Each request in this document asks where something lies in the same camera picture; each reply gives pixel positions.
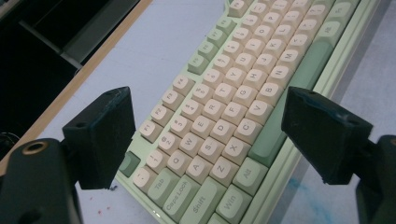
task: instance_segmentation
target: green keycap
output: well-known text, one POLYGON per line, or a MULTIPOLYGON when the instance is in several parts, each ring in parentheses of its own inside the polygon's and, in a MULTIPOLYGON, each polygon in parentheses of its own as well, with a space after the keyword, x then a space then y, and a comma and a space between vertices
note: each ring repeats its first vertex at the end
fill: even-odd
POLYGON ((199 184, 183 175, 163 205, 163 211, 175 222, 179 222, 199 187, 199 184))
POLYGON ((228 224, 228 222, 217 213, 214 213, 207 224, 228 224))
POLYGON ((233 183, 250 195, 256 194, 262 180, 268 172, 268 168, 246 157, 244 163, 233 178, 233 183))
POLYGON ((187 70, 196 75, 201 75, 207 68, 208 64, 209 61, 206 58, 195 53, 194 55, 192 55, 192 57, 189 60, 189 65, 187 70))
MULTIPOLYGON (((312 90, 324 66, 332 55, 333 47, 329 42, 317 41, 311 45, 297 68, 288 86, 312 90)), ((280 129, 285 107, 287 89, 283 92, 270 118, 256 138, 248 156, 270 167, 280 150, 286 135, 280 129)))
POLYGON ((228 17, 222 18, 216 23, 216 27, 227 35, 229 35, 233 31, 235 25, 236 23, 228 17))
POLYGON ((213 43, 216 47, 221 48, 227 37, 228 36, 221 30, 213 28, 209 34, 207 34, 207 41, 213 43))
POLYGON ((336 1, 326 20, 336 19, 341 21, 343 24, 347 24, 358 3, 359 0, 336 1))
POLYGON ((226 188, 219 182, 211 177, 207 177, 204 184, 192 199, 180 223, 207 223, 215 212, 216 206, 225 190, 226 188))
POLYGON ((232 224, 239 223, 250 204, 251 197, 234 185, 228 187, 216 212, 232 224))
POLYGON ((158 206, 163 206, 178 180, 178 176, 172 171, 163 169, 149 187, 148 196, 158 206))
POLYGON ((315 40, 329 42, 333 47, 335 47, 342 33, 343 27, 341 27, 341 23, 339 21, 326 21, 320 27, 315 40))
POLYGON ((209 61, 212 60, 219 49, 212 43, 204 41, 198 48, 198 54, 205 57, 209 61))
POLYGON ((122 161, 122 164, 120 165, 119 170, 126 176, 129 177, 132 175, 134 172, 134 169, 136 169, 137 165, 139 164, 140 159, 136 157, 134 153, 131 151, 127 151, 125 153, 124 160, 122 161))

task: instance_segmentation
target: white table surface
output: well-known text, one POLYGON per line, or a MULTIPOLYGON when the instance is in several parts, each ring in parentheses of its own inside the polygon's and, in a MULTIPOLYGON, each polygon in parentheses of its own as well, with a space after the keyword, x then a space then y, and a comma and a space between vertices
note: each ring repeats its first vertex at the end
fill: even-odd
MULTIPOLYGON (((62 140, 62 127, 101 93, 122 86, 132 91, 136 128, 158 103, 182 66, 205 39, 224 9, 224 0, 154 0, 61 112, 40 134, 62 140)), ((396 1, 350 81, 341 105, 372 122, 371 139, 396 134, 396 1)), ((354 188, 321 182, 306 161, 290 179, 271 223, 358 223, 354 188)), ((84 222, 156 223, 116 181, 114 190, 78 190, 84 222)))

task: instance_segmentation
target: keyboard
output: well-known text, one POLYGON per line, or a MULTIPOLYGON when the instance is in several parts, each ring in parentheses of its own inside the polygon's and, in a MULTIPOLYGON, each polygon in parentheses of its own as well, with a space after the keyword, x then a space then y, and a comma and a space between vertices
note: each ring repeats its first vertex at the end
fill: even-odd
POLYGON ((265 223, 301 157, 280 130, 288 86, 331 97, 378 4, 226 1, 117 180, 161 223, 265 223))

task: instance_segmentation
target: black plastic mount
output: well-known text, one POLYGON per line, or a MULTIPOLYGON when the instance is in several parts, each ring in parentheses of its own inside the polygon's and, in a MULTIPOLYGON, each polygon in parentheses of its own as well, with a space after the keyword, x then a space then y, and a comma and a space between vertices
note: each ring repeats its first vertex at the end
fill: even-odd
POLYGON ((321 175, 346 185, 353 174, 361 223, 396 223, 396 136, 368 140, 373 125, 324 96, 289 87, 282 131, 321 175))
POLYGON ((38 139, 11 154, 0 223, 82 223, 75 184, 108 189, 134 134, 128 87, 108 91, 64 126, 65 139, 38 139))

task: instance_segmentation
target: black 3d-printed part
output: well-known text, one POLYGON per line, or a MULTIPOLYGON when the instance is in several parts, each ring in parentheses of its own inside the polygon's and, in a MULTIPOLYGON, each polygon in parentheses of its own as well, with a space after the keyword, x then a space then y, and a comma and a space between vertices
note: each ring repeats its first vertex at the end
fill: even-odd
POLYGON ((282 131, 325 183, 347 184, 355 152, 368 143, 373 125, 313 91, 290 87, 282 131))
POLYGON ((135 131, 128 87, 107 91, 63 127, 82 189, 108 189, 135 131))

